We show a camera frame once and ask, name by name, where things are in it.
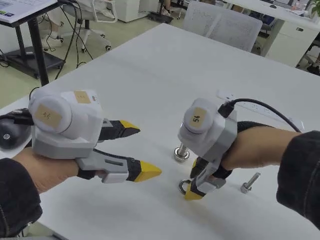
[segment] jacket sleeve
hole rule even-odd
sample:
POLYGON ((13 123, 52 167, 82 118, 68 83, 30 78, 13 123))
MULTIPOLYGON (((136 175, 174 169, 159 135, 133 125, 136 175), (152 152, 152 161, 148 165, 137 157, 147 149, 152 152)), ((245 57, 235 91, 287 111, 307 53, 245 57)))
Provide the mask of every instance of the jacket sleeve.
POLYGON ((278 172, 277 201, 320 229, 320 132, 291 140, 278 172))
POLYGON ((0 159, 0 238, 16 236, 41 214, 39 193, 27 170, 17 161, 0 159))

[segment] computer mouse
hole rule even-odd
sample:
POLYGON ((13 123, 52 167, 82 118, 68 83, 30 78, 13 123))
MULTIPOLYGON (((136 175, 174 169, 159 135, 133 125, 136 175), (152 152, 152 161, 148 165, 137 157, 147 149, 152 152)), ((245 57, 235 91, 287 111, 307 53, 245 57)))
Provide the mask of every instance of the computer mouse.
POLYGON ((11 150, 23 144, 31 134, 31 126, 14 124, 12 119, 0 120, 0 149, 11 150))

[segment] human hand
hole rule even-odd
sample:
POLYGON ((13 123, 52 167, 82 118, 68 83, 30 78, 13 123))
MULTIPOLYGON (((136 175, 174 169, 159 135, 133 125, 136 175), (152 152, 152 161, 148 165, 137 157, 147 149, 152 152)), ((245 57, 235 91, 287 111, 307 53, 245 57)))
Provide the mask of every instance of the human hand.
POLYGON ((75 160, 50 159, 35 154, 31 147, 23 149, 12 159, 24 166, 40 194, 70 177, 77 176, 79 171, 75 160))
POLYGON ((249 128, 238 133, 221 165, 226 170, 280 165, 289 142, 300 134, 269 126, 249 128))

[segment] metal ring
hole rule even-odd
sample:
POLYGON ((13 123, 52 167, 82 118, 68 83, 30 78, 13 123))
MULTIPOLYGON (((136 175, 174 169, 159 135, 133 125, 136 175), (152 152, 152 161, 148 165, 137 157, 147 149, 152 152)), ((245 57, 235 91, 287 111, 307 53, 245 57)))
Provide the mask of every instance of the metal ring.
POLYGON ((179 182, 178 188, 180 193, 182 193, 183 195, 186 195, 186 191, 184 190, 184 184, 190 184, 191 180, 189 179, 183 179, 179 182))

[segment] black cable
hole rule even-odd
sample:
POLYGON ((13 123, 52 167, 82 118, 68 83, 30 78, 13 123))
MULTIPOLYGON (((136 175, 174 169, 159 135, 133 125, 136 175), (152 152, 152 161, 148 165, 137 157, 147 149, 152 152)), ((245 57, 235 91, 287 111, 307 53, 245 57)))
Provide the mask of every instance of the black cable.
POLYGON ((49 43, 48 43, 48 39, 51 37, 51 34, 52 34, 52 22, 49 21, 49 23, 50 23, 50 33, 49 33, 48 37, 45 39, 45 41, 46 41, 46 44, 48 44, 48 46, 49 46, 50 52, 53 53, 54 51, 56 51, 56 49, 55 49, 54 47, 51 47, 51 46, 49 45, 49 43))
POLYGON ((7 62, 7 58, 6 55, 4 54, 4 52, 0 49, 0 66, 3 68, 7 68, 9 67, 9 63, 7 62))
POLYGON ((46 18, 46 15, 44 14, 44 15, 42 15, 42 19, 41 19, 41 21, 39 21, 38 22, 38 24, 42 24, 43 23, 43 21, 45 20, 45 18, 46 18))
MULTIPOLYGON (((75 19, 74 19, 74 29, 75 29, 75 28, 77 27, 77 18, 78 18, 78 17, 77 17, 76 7, 75 7, 75 6, 73 6, 73 7, 74 7, 74 17, 75 17, 75 19)), ((63 8, 62 8, 61 6, 60 6, 60 9, 61 9, 62 12, 64 13, 64 15, 67 17, 65 11, 63 10, 63 8)), ((63 69, 64 66, 65 66, 65 63, 67 62, 67 57, 68 57, 68 55, 69 55, 69 52, 70 52, 72 43, 73 43, 73 41, 74 41, 75 32, 76 32, 76 31, 73 31, 73 33, 72 33, 72 36, 71 36, 71 40, 70 40, 68 49, 67 49, 67 51, 66 51, 66 53, 65 53, 65 56, 64 56, 64 59, 63 59, 63 66, 61 66, 61 68, 60 68, 59 72, 56 74, 54 80, 56 80, 56 79, 59 77, 60 73, 62 72, 62 69, 63 69)))
POLYGON ((294 125, 285 115, 283 115, 281 112, 279 112, 278 110, 276 110, 275 108, 273 108, 272 106, 262 102, 262 101, 258 101, 255 99, 251 99, 251 98, 238 98, 235 100, 231 100, 229 102, 227 102, 226 104, 229 106, 234 107, 236 103, 240 103, 240 102, 247 102, 247 103, 253 103, 253 104, 258 104, 262 107, 265 107, 266 109, 269 109, 270 111, 274 112, 275 114, 277 114, 280 118, 282 118, 287 124, 289 124, 296 132, 301 133, 301 131, 299 130, 299 128, 297 128, 296 125, 294 125))
MULTIPOLYGON (((73 1, 73 0, 67 0, 67 1, 72 2, 72 3, 75 3, 75 4, 78 5, 78 8, 79 8, 79 10, 80 10, 80 19, 82 19, 82 10, 81 10, 81 7, 80 7, 79 3, 76 2, 76 1, 73 1)), ((75 32, 75 33, 76 33, 77 36, 80 38, 82 44, 84 45, 84 48, 85 48, 86 52, 89 54, 91 60, 93 60, 94 58, 92 57, 92 55, 90 54, 89 50, 87 49, 87 46, 86 46, 84 40, 82 39, 82 37, 80 36, 79 33, 77 33, 77 32, 75 32)))
MULTIPOLYGON (((72 4, 72 3, 70 3, 70 2, 73 2, 73 1, 72 1, 72 0, 64 0, 64 1, 63 1, 63 3, 68 4, 68 5, 72 4)), ((81 10, 81 7, 80 7, 80 5, 79 5, 77 2, 75 2, 75 3, 78 5, 79 11, 80 11, 80 19, 82 19, 82 10, 81 10)), ((79 31, 77 32, 76 27, 73 27, 73 26, 72 26, 69 17, 67 16, 67 14, 65 13, 65 11, 64 11, 63 9, 62 9, 62 12, 63 12, 64 16, 66 17, 69 25, 71 26, 73 32, 77 35, 77 38, 76 38, 76 40, 75 40, 75 41, 76 41, 76 42, 75 42, 75 47, 76 47, 76 52, 77 52, 77 65, 76 65, 76 68, 78 68, 81 64, 86 63, 85 61, 79 62, 78 39, 80 39, 81 42, 83 43, 84 48, 85 48, 86 52, 89 54, 91 60, 93 60, 94 58, 93 58, 92 55, 90 54, 90 52, 89 52, 89 50, 87 49, 87 46, 86 46, 84 40, 83 40, 82 37, 80 36, 80 31, 81 31, 81 26, 82 26, 82 24, 80 25, 79 31)))
POLYGON ((87 64, 87 62, 86 62, 86 61, 79 62, 79 63, 77 64, 76 68, 78 68, 81 64, 87 64))
POLYGON ((35 88, 33 88, 32 90, 31 90, 31 92, 29 93, 29 100, 31 99, 31 94, 34 92, 34 90, 36 90, 36 89, 38 89, 38 88, 40 88, 39 86, 36 86, 35 88))

